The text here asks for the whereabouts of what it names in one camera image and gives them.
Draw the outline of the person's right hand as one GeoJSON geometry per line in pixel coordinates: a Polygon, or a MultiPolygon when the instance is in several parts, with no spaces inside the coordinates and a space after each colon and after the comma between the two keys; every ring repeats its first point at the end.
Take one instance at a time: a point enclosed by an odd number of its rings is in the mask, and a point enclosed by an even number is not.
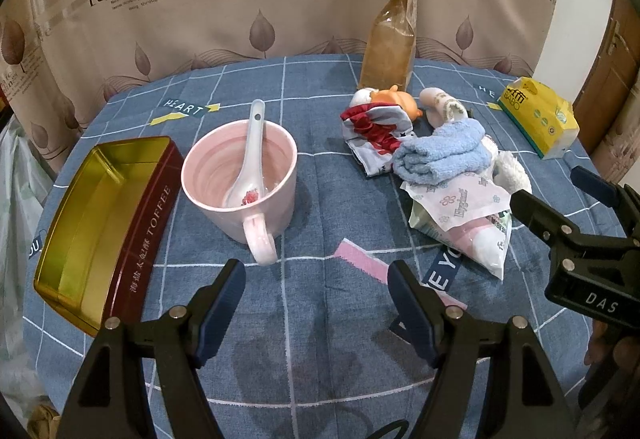
{"type": "Polygon", "coordinates": [[[593,320],[584,364],[587,367],[600,364],[607,355],[612,353],[617,367],[626,375],[629,383],[627,393],[630,393],[632,389],[639,386],[639,337],[627,336],[613,343],[612,336],[606,323],[593,320]]]}

